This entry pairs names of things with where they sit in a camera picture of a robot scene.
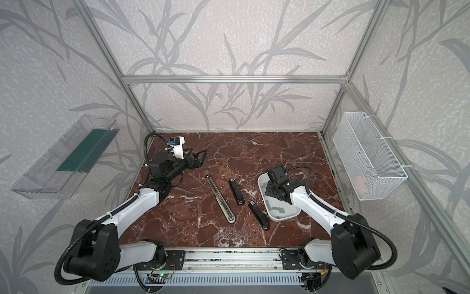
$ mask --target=brown marble table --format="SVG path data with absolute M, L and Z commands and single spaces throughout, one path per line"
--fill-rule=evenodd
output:
M 166 247 L 218 246 L 297 246 L 307 238 L 329 239 L 328 233 L 306 213 L 282 222 L 271 221 L 262 230 L 248 200 L 254 199 L 265 210 L 257 179 L 268 168 L 286 165 L 308 165 L 316 174 L 310 189 L 331 205 L 343 209 L 330 167 L 317 133 L 189 133 L 165 134 L 165 138 L 182 135 L 185 147 L 194 151 L 207 148 L 203 168 L 184 172 L 182 183 L 158 206 L 146 212 L 121 236 L 127 244 L 144 239 L 158 240 Z M 154 140 L 149 149 L 151 159 L 164 144 Z M 305 181 L 309 170 L 292 170 L 289 175 Z M 131 195 L 143 182 L 147 168 L 142 167 Z M 224 217 L 205 176 L 209 174 L 219 187 L 236 222 Z M 235 178 L 245 197 L 245 205 L 236 204 L 228 186 Z

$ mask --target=white tray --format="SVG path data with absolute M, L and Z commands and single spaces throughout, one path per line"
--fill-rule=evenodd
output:
M 269 176 L 267 174 L 262 174 L 258 177 L 259 191 L 263 197 L 263 202 L 266 206 L 266 211 L 269 218 L 275 222 L 280 222 L 299 215 L 302 211 L 300 208 L 295 207 L 286 201 L 281 201 L 274 197 L 265 195 L 268 181 Z

